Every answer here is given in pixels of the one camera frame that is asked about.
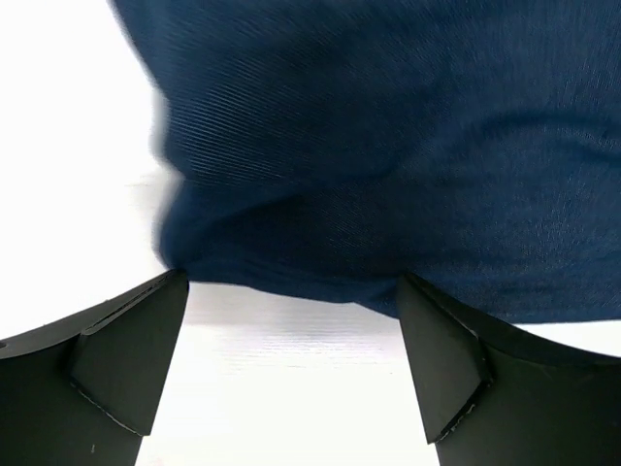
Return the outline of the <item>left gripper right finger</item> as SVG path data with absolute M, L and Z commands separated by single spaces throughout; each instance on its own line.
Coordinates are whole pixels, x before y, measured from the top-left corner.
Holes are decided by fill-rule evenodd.
M 620 361 L 531 334 L 414 275 L 397 302 L 442 466 L 617 466 Z

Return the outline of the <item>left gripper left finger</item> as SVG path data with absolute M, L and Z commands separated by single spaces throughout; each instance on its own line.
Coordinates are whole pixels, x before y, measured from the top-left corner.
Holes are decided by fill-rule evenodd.
M 1 462 L 133 465 L 185 313 L 185 273 L 1 342 Z

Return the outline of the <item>dark blue denim trousers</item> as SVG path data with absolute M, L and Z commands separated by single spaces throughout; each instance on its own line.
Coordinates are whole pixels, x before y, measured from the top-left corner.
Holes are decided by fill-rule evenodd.
M 616 1 L 116 1 L 180 183 L 158 252 L 395 316 L 620 316 Z

